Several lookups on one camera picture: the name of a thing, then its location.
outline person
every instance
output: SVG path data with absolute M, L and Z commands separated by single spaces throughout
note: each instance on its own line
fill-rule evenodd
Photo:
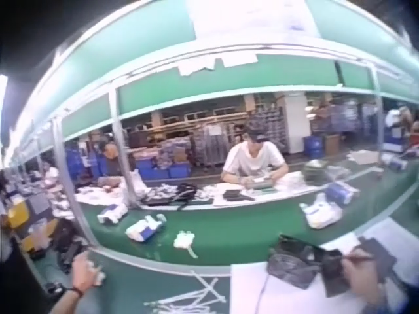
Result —
M 251 117 L 244 128 L 244 141 L 234 145 L 227 155 L 221 180 L 247 186 L 253 177 L 260 176 L 272 166 L 269 173 L 276 182 L 288 173 L 288 165 L 276 145 L 266 136 L 263 120 Z
M 107 135 L 99 142 L 98 148 L 106 158 L 107 175 L 110 177 L 121 176 L 122 171 L 119 165 L 119 151 L 113 139 Z M 128 163 L 130 171 L 133 171 L 136 168 L 136 161 L 133 154 L 128 154 Z
M 367 306 L 362 314 L 407 314 L 419 313 L 417 289 L 409 288 L 407 304 L 399 304 L 400 311 L 392 312 L 388 305 L 384 285 L 378 281 L 377 266 L 372 256 L 362 249 L 356 249 L 342 259 L 342 269 L 351 291 L 363 298 Z
M 60 172 L 57 168 L 52 167 L 51 163 L 48 161 L 42 162 L 43 169 L 44 169 L 44 179 L 48 185 L 54 185 L 58 181 L 58 177 L 60 176 Z
M 74 314 L 79 300 L 96 281 L 100 268 L 91 268 L 88 251 L 77 255 L 73 261 L 73 288 L 68 289 L 51 310 L 51 314 Z

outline worker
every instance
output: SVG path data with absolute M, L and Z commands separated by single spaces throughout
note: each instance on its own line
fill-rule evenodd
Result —
M 244 128 L 244 141 L 233 146 L 224 164 L 221 180 L 248 187 L 253 178 L 269 171 L 276 182 L 288 173 L 288 165 L 276 145 L 266 136 L 264 120 L 251 117 Z
M 122 171 L 119 165 L 119 151 L 116 143 L 113 141 L 113 138 L 107 135 L 99 142 L 98 148 L 106 158 L 107 175 L 110 177 L 121 176 Z M 128 163 L 130 171 L 134 171 L 136 168 L 134 155 L 128 154 Z
M 55 185 L 58 182 L 60 172 L 53 167 L 50 162 L 44 160 L 42 162 L 44 169 L 44 179 L 47 185 Z

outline window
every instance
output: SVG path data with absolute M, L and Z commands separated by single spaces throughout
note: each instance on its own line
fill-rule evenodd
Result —
M 143 125 L 142 125 L 142 128 L 140 128 L 140 126 L 138 126 L 139 128 L 139 130 L 141 130 L 141 129 L 143 129 L 143 130 L 148 130 L 148 129 L 151 129 L 152 127 L 153 127 L 153 125 L 151 124 L 151 122 L 147 122 L 147 123 L 144 123 Z
M 184 115 L 185 121 L 193 121 L 196 119 L 205 118 L 206 114 L 205 111 L 198 111 L 196 113 L 187 113 Z
M 173 124 L 179 122 L 179 118 L 176 116 L 169 116 L 167 118 L 163 118 L 163 125 Z
M 223 116 L 225 114 L 233 114 L 236 113 L 237 109 L 236 107 L 226 107 L 226 108 L 220 108 L 220 109 L 214 109 L 213 113 L 214 116 Z
M 255 98 L 256 109 L 270 108 L 271 104 L 276 104 L 274 93 L 253 94 L 253 97 Z

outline cable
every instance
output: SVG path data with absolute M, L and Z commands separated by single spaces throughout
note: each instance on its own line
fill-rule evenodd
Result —
M 264 280 L 263 287 L 262 287 L 262 289 L 261 289 L 261 291 L 259 293 L 259 296 L 257 297 L 257 302 L 256 302 L 256 307 L 255 307 L 255 314 L 259 314 L 259 308 L 261 306 L 261 301 L 262 301 L 263 294 L 265 293 L 266 287 L 268 286 L 269 277 L 270 277 L 270 275 L 268 274 L 266 276 L 266 279 Z

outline storage rack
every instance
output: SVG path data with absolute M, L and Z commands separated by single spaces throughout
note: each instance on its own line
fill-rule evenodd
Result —
M 281 152 L 288 152 L 287 129 L 283 108 L 278 105 L 273 93 L 255 94 L 255 116 L 268 126 L 267 136 Z

